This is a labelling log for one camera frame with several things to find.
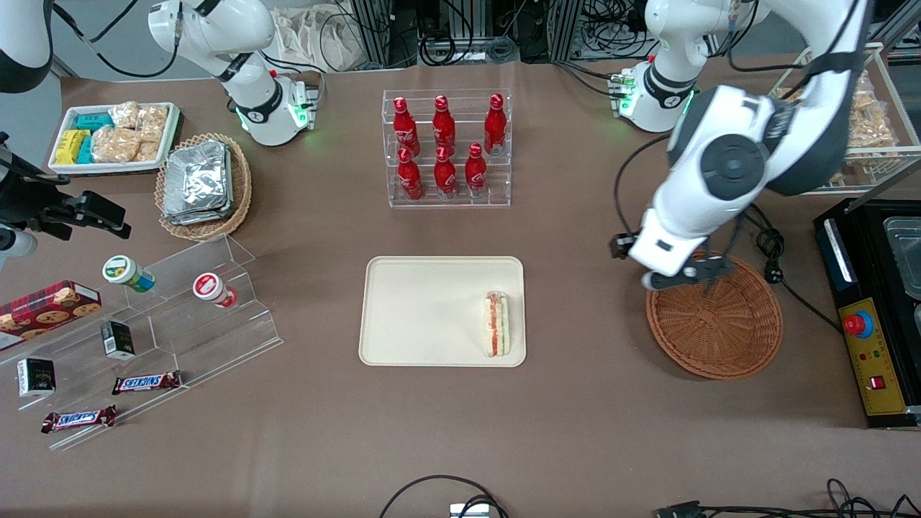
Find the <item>table surface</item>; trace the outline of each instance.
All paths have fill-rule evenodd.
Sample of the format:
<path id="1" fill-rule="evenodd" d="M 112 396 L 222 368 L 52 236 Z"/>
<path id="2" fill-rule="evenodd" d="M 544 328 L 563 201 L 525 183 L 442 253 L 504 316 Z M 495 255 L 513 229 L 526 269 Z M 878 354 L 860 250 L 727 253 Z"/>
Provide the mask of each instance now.
<path id="1" fill-rule="evenodd" d="M 766 92 L 774 80 L 739 76 L 715 60 L 700 82 Z M 607 250 L 621 231 L 613 175 L 650 135 L 613 120 L 602 96 L 549 65 L 417 66 L 330 75 L 328 84 L 317 129 L 267 148 L 227 113 L 217 81 L 63 80 L 65 107 L 169 100 L 186 116 L 183 136 L 214 132 L 239 142 L 254 194 L 234 237 L 257 257 L 253 284 L 286 342 L 65 453 L 46 451 L 39 423 L 16 411 L 16 391 L 0 391 L 0 514 L 376 516 L 404 483 L 434 473 L 477 480 L 514 516 L 531 518 L 647 516 L 686 500 L 814 508 L 827 504 L 828 477 L 887 506 L 921 487 L 921 472 L 904 467 L 921 462 L 921 435 L 864 429 L 844 342 L 784 290 L 775 290 L 783 346 L 751 379 L 703 380 L 659 349 L 641 267 Z M 512 207 L 390 209 L 382 90 L 497 87 L 516 97 Z M 662 146 L 641 155 L 624 179 L 632 220 L 667 173 Z M 132 238 L 84 229 L 70 243 L 41 235 L 29 260 L 7 263 L 4 300 L 62 278 L 101 284 L 99 265 L 116 253 L 153 263 L 190 245 L 158 225 L 153 176 L 67 188 L 83 189 L 125 206 Z M 907 182 L 890 195 L 909 189 Z M 834 306 L 810 222 L 838 199 L 759 199 L 787 237 L 789 283 L 828 314 Z M 390 254 L 518 257 L 524 364 L 362 364 L 365 267 Z M 736 254 L 763 264 L 750 229 Z M 472 494 L 430 482 L 391 512 L 444 516 L 449 503 Z"/>

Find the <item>wicker basket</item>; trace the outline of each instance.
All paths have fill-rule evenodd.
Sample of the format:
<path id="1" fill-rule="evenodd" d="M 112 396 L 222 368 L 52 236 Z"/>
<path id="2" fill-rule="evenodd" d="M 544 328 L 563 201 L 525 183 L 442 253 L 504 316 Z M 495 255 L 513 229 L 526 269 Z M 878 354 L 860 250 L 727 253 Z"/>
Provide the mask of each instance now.
<path id="1" fill-rule="evenodd" d="M 218 234 L 229 234 L 243 223 L 246 213 L 250 211 L 250 201 L 252 199 L 250 164 L 247 163 L 246 157 L 243 156 L 243 151 L 240 150 L 233 139 L 226 135 L 207 133 L 184 140 L 180 142 L 176 148 L 198 146 L 205 140 L 211 139 L 219 140 L 227 144 L 230 148 L 230 169 L 233 175 L 233 203 L 235 206 L 234 212 L 230 215 L 230 218 L 227 219 L 205 221 L 192 225 L 173 225 L 161 217 L 160 226 L 178 238 L 192 241 L 208 241 Z M 160 209 L 161 213 L 163 212 L 163 184 L 166 177 L 166 168 L 166 163 L 160 166 L 160 170 L 157 172 L 157 190 L 154 192 L 154 202 L 157 204 L 157 208 Z"/>
<path id="2" fill-rule="evenodd" d="M 784 334 L 777 298 L 750 266 L 706 283 L 649 291 L 646 314 L 656 341 L 686 370 L 713 380 L 752 376 L 774 359 Z"/>

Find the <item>white tray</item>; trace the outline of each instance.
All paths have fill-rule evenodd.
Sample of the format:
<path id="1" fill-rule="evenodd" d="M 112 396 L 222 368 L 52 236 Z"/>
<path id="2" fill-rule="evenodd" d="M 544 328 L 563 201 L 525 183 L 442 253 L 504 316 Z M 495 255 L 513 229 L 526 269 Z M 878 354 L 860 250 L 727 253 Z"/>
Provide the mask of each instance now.
<path id="1" fill-rule="evenodd" d="M 508 295 L 511 352 L 486 356 L 483 299 Z M 367 264 L 358 357 L 367 365 L 518 367 L 527 354 L 515 257 L 381 256 Z"/>
<path id="2" fill-rule="evenodd" d="M 114 104 L 100 104 L 97 106 L 75 106 L 68 108 L 64 114 L 64 121 L 58 128 L 58 135 L 54 139 L 52 154 L 48 157 L 48 169 L 63 174 L 64 176 L 99 176 L 107 174 L 128 174 L 134 171 L 150 171 L 160 167 L 160 164 L 167 160 L 167 154 L 172 147 L 173 136 L 176 135 L 176 126 L 179 124 L 179 107 L 172 102 L 142 102 L 140 104 L 152 104 L 155 106 L 166 106 L 167 125 L 163 128 L 163 136 L 160 138 L 160 149 L 157 151 L 157 157 L 153 160 L 143 162 L 126 162 L 126 163 L 100 163 L 100 164 L 56 164 L 54 163 L 55 151 L 61 144 L 61 137 L 64 136 L 64 130 L 74 129 L 74 121 L 77 115 L 86 113 L 103 113 Z"/>

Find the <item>red cookie box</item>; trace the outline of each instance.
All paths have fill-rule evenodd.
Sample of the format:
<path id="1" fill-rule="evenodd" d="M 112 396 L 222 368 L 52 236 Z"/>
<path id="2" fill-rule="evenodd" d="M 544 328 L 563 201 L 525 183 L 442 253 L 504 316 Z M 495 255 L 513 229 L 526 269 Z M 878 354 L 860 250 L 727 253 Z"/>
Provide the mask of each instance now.
<path id="1" fill-rule="evenodd" d="M 62 280 L 0 306 L 0 350 L 102 309 L 95 289 Z"/>

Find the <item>red lid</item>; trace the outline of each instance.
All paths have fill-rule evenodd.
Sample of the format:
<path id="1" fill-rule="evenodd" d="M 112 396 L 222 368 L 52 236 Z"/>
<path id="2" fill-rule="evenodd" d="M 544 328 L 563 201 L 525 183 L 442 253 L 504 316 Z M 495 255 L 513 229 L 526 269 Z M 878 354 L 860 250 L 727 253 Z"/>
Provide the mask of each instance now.
<path id="1" fill-rule="evenodd" d="M 212 273 L 207 273 L 198 276 L 192 287 L 195 289 L 195 295 L 207 298 L 210 295 L 214 295 L 215 291 L 217 291 L 217 284 L 217 276 Z"/>

